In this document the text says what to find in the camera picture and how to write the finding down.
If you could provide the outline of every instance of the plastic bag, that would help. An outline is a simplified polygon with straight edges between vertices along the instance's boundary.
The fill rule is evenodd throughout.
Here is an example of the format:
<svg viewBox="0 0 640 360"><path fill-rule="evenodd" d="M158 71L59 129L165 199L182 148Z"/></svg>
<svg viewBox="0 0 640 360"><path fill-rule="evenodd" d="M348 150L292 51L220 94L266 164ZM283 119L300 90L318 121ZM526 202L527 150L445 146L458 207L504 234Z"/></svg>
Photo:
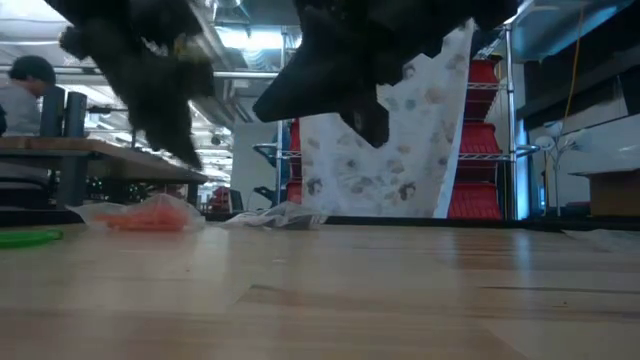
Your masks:
<svg viewBox="0 0 640 360"><path fill-rule="evenodd" d="M223 226L251 226L309 230L324 224L327 217L301 205L284 202L269 210L246 212L223 223Z"/></svg>
<svg viewBox="0 0 640 360"><path fill-rule="evenodd" d="M154 195L130 206L100 203L67 208L96 230L176 232L197 230L205 224L196 208L167 194Z"/></svg>

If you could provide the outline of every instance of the wooden floor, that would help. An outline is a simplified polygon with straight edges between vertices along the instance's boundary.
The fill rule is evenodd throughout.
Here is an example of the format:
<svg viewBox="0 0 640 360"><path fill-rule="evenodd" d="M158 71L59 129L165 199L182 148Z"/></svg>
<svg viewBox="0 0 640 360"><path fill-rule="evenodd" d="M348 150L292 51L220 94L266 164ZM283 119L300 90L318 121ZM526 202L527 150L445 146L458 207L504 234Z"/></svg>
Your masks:
<svg viewBox="0 0 640 360"><path fill-rule="evenodd" d="M0 251L0 359L640 359L640 256L562 234L67 228Z"/></svg>

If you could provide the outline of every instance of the patterned paper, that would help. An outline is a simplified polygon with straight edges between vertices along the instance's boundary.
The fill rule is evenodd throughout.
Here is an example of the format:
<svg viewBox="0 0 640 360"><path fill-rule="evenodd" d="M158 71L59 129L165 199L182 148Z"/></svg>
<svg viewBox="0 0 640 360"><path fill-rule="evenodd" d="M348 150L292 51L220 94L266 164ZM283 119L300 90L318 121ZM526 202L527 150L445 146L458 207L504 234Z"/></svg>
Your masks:
<svg viewBox="0 0 640 360"><path fill-rule="evenodd" d="M374 149L337 114L300 122L303 204L325 215L446 217L455 177L474 24L378 88L390 139Z"/></svg>

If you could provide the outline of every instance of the green ring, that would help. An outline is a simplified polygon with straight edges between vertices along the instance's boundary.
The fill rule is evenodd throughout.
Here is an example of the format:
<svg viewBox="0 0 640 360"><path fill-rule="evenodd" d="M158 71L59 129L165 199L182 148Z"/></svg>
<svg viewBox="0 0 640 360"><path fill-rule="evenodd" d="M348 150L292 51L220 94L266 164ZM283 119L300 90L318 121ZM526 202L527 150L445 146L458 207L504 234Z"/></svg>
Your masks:
<svg viewBox="0 0 640 360"><path fill-rule="evenodd" d="M61 230L0 232L0 249L18 249L48 244L63 237Z"/></svg>

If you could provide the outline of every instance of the red storage bin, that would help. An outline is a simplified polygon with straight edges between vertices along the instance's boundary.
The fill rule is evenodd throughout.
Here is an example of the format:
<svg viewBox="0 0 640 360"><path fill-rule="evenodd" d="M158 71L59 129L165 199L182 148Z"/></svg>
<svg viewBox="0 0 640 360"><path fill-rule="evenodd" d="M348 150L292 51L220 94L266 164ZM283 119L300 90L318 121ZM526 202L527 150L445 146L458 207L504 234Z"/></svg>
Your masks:
<svg viewBox="0 0 640 360"><path fill-rule="evenodd" d="M302 182L289 181L287 183L287 201L302 204Z"/></svg>
<svg viewBox="0 0 640 360"><path fill-rule="evenodd" d="M494 85L490 89L469 89L467 90L467 100L464 109L465 121L484 121L498 89L500 80L494 73L497 61L494 60L472 60L469 67L469 82L482 85Z"/></svg>
<svg viewBox="0 0 640 360"><path fill-rule="evenodd" d="M455 183L448 217L502 220L497 187L488 183Z"/></svg>
<svg viewBox="0 0 640 360"><path fill-rule="evenodd" d="M209 211L229 212L229 198L231 192L227 187L219 187L213 192L213 197L209 200Z"/></svg>
<svg viewBox="0 0 640 360"><path fill-rule="evenodd" d="M501 154L496 141L495 126L487 123L465 123L462 127L460 154ZM495 182L498 164L495 161L460 160L457 181Z"/></svg>
<svg viewBox="0 0 640 360"><path fill-rule="evenodd" d="M300 151L300 120L295 119L289 129L291 134L291 151Z"/></svg>
<svg viewBox="0 0 640 360"><path fill-rule="evenodd" d="M490 123L468 123L462 126L461 154L501 154L495 137L496 127Z"/></svg>
<svg viewBox="0 0 640 360"><path fill-rule="evenodd" d="M300 152L300 120L295 119L291 124L291 149L290 151ZM291 180L302 180L302 157L292 157L289 160L291 164Z"/></svg>

